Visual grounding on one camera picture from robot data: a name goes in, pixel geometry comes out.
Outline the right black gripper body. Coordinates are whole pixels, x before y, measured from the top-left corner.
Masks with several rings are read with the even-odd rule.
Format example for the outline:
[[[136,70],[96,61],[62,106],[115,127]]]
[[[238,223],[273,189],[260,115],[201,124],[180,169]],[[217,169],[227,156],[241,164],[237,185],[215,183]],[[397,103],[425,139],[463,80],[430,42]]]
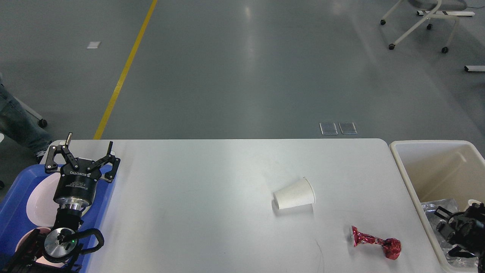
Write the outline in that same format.
[[[484,203],[469,206],[464,212],[456,212],[449,221],[440,221],[436,230],[447,243],[460,246],[474,256],[484,256],[484,209]]]

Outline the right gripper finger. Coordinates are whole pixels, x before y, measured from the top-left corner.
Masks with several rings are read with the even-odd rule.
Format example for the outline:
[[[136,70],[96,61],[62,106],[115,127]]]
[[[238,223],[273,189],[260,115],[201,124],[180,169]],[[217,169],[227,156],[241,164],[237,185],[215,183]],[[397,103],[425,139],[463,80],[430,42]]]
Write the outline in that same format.
[[[450,257],[458,257],[458,258],[464,258],[464,259],[472,259],[474,258],[474,254],[470,253],[460,246],[455,246],[453,247],[450,251],[448,251],[448,256]]]
[[[455,216],[455,213],[450,212],[442,206],[438,206],[434,211],[434,215],[443,219],[444,221],[449,221]]]

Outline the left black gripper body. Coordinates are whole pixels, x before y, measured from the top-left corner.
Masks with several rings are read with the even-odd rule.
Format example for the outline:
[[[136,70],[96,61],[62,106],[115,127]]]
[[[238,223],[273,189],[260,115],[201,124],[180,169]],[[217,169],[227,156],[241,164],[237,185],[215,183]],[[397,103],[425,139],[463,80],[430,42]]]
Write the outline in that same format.
[[[59,205],[77,202],[81,207],[91,206],[95,200],[97,183],[102,176],[100,170],[87,173],[85,170],[61,168],[61,177],[54,193],[53,201]]]

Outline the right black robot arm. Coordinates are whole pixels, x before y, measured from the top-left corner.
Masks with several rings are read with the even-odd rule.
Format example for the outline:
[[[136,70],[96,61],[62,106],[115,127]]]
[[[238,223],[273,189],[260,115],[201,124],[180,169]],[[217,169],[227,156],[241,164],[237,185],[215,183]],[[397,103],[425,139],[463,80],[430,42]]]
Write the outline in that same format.
[[[442,206],[434,214],[442,219],[436,230],[447,243],[454,245],[449,256],[478,258],[477,271],[484,272],[485,260],[485,208],[484,203],[471,204],[464,212],[452,213]]]

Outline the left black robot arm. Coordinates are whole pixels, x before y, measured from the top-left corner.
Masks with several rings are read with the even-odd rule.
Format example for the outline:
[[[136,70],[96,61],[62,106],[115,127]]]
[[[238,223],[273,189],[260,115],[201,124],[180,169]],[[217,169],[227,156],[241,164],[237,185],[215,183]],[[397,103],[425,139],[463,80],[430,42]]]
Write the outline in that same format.
[[[64,144],[51,146],[45,162],[45,173],[59,174],[53,195],[59,207],[51,230],[47,234],[39,229],[30,232],[2,268],[3,273],[71,273],[79,256],[104,245],[100,230],[83,228],[82,214],[94,203],[98,182],[114,181],[120,159],[111,152],[112,141],[107,154],[97,161],[74,157],[68,148],[71,137],[69,133]]]

